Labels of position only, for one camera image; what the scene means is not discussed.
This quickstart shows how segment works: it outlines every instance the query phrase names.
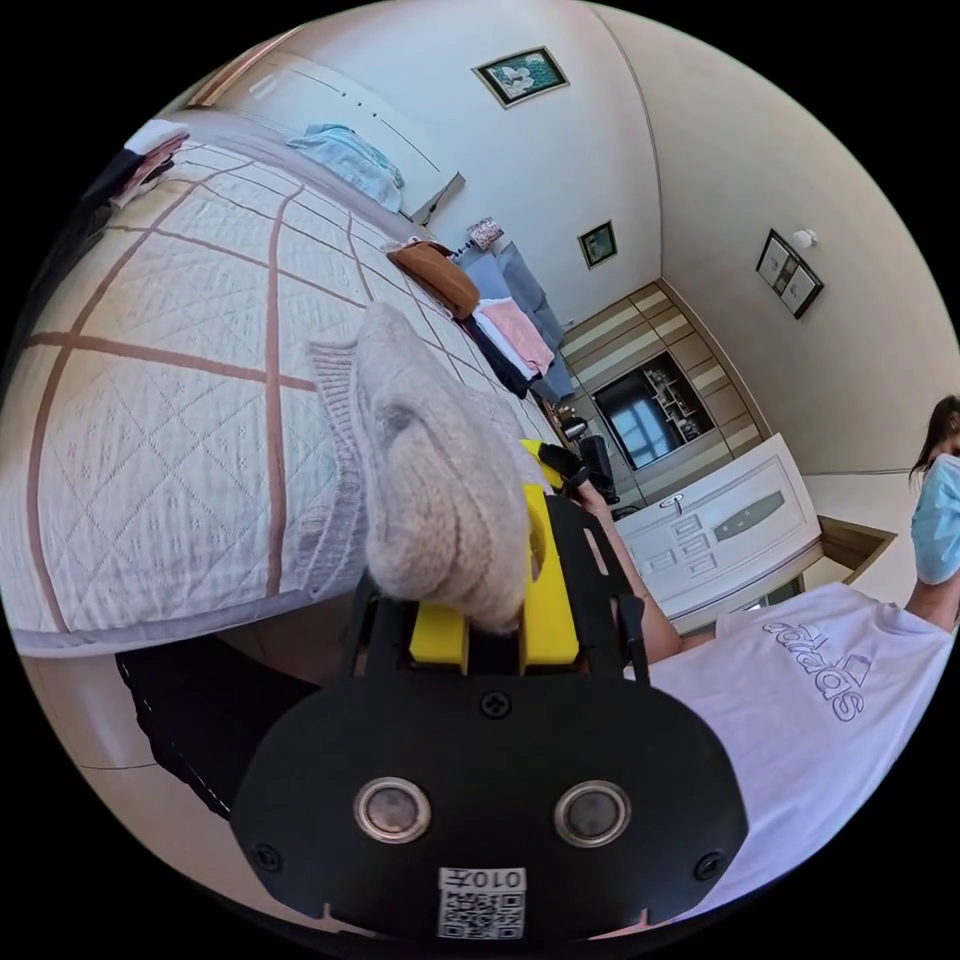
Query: woman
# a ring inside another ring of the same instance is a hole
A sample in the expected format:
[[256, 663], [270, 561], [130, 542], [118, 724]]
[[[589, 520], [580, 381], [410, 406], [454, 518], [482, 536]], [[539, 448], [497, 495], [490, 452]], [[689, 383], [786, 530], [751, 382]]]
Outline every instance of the woman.
[[944, 453], [960, 457], [960, 393], [951, 393], [933, 408], [927, 424], [927, 439], [910, 478], [926, 476], [937, 457]]
[[[914, 524], [918, 566], [926, 569], [933, 556], [937, 583], [918, 581], [903, 609], [834, 583], [729, 614], [715, 633], [681, 640], [637, 573], [606, 502], [589, 484], [579, 490], [645, 602], [651, 684], [713, 728], [746, 805], [750, 833], [740, 853], [687, 917], [738, 900], [816, 853], [873, 793], [919, 723], [960, 604], [960, 499], [951, 499], [949, 487], [957, 406], [956, 397], [946, 398], [931, 418]], [[316, 689], [214, 638], [117, 660], [157, 762], [222, 817], [260, 739]]]
[[[960, 615], [960, 396], [930, 417], [912, 476], [917, 581], [903, 608], [844, 584], [721, 617], [683, 641], [633, 571], [609, 509], [600, 518], [646, 604], [650, 682], [706, 720], [734, 765], [750, 822], [698, 916], [782, 877], [829, 842], [886, 776], [920, 721]], [[639, 924], [612, 936], [647, 929]]]
[[917, 582], [907, 604], [918, 616], [952, 629], [960, 620], [960, 590], [953, 571], [960, 566], [960, 395], [934, 408], [927, 438], [910, 479], [923, 478], [911, 532]]

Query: quilted bedspread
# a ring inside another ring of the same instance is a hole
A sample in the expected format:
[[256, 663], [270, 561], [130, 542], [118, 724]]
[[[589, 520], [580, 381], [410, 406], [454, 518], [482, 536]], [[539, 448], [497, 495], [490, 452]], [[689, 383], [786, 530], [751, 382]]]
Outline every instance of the quilted bedspread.
[[[385, 228], [222, 145], [188, 142], [51, 299], [0, 412], [0, 584], [18, 648], [77, 656], [307, 602], [298, 525], [335, 482], [309, 341], [398, 307], [465, 384], [552, 437], [450, 315], [383, 253]], [[363, 558], [347, 558], [351, 589]]]

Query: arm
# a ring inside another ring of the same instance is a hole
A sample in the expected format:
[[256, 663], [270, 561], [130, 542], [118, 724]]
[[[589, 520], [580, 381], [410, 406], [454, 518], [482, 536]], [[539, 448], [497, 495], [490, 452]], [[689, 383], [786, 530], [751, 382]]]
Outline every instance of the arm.
[[666, 614], [660, 609], [657, 601], [647, 589], [643, 578], [640, 576], [630, 556], [627, 545], [623, 538], [617, 532], [616, 525], [613, 522], [613, 514], [607, 502], [597, 492], [593, 484], [587, 482], [577, 490], [577, 497], [580, 506], [588, 513], [592, 513], [603, 527], [610, 546], [613, 548], [620, 566], [623, 567], [627, 580], [634, 594], [639, 597], [644, 604], [643, 609], [643, 645], [647, 651], [647, 663], [657, 663], [660, 660], [666, 660], [667, 657], [675, 656], [678, 653], [684, 653], [693, 647], [698, 647], [708, 640], [713, 639], [712, 633], [702, 633], [695, 637], [688, 637], [681, 640], [676, 628], [667, 619]]

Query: face mask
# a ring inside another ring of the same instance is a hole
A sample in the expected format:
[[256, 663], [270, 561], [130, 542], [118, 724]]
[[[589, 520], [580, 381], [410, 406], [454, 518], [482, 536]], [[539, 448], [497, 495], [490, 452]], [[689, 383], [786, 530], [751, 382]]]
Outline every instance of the face mask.
[[910, 525], [917, 576], [928, 586], [960, 570], [960, 457], [941, 454], [923, 483]]

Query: hand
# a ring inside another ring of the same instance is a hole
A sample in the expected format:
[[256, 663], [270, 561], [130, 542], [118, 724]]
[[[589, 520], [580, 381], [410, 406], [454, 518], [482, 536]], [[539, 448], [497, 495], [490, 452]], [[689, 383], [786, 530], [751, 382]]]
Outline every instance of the hand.
[[597, 488], [589, 481], [585, 481], [573, 491], [578, 504], [587, 513], [592, 513], [606, 529], [613, 529], [613, 513], [606, 500], [603, 499]]

